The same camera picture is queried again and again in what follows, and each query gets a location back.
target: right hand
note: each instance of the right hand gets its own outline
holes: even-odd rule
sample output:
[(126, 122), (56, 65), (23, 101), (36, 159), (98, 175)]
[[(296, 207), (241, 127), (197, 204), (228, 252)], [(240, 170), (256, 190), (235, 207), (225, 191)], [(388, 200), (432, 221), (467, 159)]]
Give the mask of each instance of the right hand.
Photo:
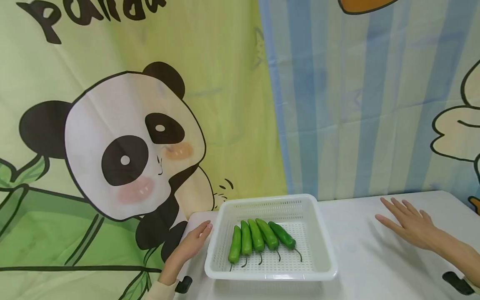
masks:
[(384, 198), (380, 200), (401, 226), (382, 215), (375, 215), (375, 218), (410, 244), (435, 251), (436, 245), (449, 238), (446, 232), (435, 227), (429, 214), (423, 210), (417, 211), (407, 200), (403, 200), (403, 204), (395, 198), (391, 199), (392, 203)]

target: sleeve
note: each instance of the sleeve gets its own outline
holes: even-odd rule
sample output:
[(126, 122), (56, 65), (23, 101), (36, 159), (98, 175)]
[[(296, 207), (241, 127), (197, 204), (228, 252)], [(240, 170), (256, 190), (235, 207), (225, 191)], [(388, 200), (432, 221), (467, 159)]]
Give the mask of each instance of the sleeve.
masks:
[(474, 285), (468, 278), (465, 277), (465, 278), (463, 278), (463, 279), (465, 279), (465, 281), (468, 283), (468, 285), (471, 286), (472, 290), (474, 290), (475, 293), (480, 294), (480, 288), (479, 288), (479, 287), (477, 287), (476, 285)]
[(155, 281), (148, 291), (145, 300), (172, 300), (175, 296), (175, 287), (178, 281), (175, 281), (171, 286), (166, 286), (161, 282)]

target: plastic basket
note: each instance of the plastic basket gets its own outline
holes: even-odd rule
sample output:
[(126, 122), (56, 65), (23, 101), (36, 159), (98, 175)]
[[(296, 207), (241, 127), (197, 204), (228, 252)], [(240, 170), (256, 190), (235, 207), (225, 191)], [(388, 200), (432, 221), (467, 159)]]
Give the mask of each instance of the plastic basket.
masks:
[[(233, 265), (230, 271), (228, 253), (232, 242), (233, 228), (241, 220), (260, 218), (265, 222), (280, 224), (296, 241), (297, 252), (280, 244), (278, 254), (265, 246), (260, 255), (253, 252)], [(315, 197), (308, 194), (251, 198), (225, 202), (215, 222), (214, 232), (208, 246), (205, 273), (214, 279), (230, 280), (297, 280), (324, 281), (333, 279), (338, 265), (333, 246)]]

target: green pepper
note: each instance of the green pepper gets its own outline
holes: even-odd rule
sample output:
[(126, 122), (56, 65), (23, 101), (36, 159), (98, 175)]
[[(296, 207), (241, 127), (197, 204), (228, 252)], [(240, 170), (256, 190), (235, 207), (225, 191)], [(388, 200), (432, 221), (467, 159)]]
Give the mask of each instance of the green pepper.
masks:
[(260, 253), (260, 263), (258, 265), (261, 265), (264, 261), (262, 252), (265, 250), (265, 242), (257, 223), (255, 223), (255, 221), (252, 219), (248, 219), (248, 225), (250, 226), (250, 231), (252, 232), (253, 249), (255, 252)]
[(241, 231), (240, 227), (235, 225), (233, 228), (232, 245), (230, 246), (230, 253), (228, 254), (228, 261), (231, 262), (230, 271), (233, 264), (236, 264), (240, 260), (240, 248), (241, 248)]
[(278, 242), (278, 238), (276, 237), (275, 233), (273, 233), (273, 230), (270, 228), (270, 226), (262, 219), (257, 218), (255, 219), (255, 221), (257, 222), (257, 225), (263, 234), (263, 238), (265, 240), (265, 243), (267, 244), (268, 249), (276, 251), (276, 253), (278, 254), (278, 261), (280, 262), (280, 260), (282, 259), (280, 257), (280, 253), (278, 253), (278, 247), (280, 246), (280, 243)]
[(268, 225), (276, 234), (276, 236), (280, 239), (280, 242), (282, 242), (282, 244), (284, 244), (289, 250), (295, 250), (300, 255), (300, 262), (302, 262), (303, 258), (301, 256), (301, 253), (295, 248), (297, 242), (293, 239), (293, 237), (289, 235), (288, 232), (286, 232), (285, 229), (283, 229), (283, 227), (281, 227), (277, 223), (268, 222)]
[(245, 264), (242, 266), (245, 267), (248, 262), (248, 256), (252, 254), (252, 235), (250, 233), (250, 227), (247, 222), (241, 221), (241, 254), (247, 257)]

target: panda eye patch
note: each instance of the panda eye patch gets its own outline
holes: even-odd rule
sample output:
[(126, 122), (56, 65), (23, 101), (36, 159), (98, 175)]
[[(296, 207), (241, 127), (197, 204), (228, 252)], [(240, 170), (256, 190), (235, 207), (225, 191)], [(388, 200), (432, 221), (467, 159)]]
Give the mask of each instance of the panda eye patch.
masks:
[(158, 112), (145, 117), (145, 125), (155, 144), (177, 144), (185, 137), (182, 126), (173, 118)]
[(120, 186), (136, 180), (148, 161), (148, 147), (138, 136), (116, 138), (102, 156), (103, 176), (110, 185)]

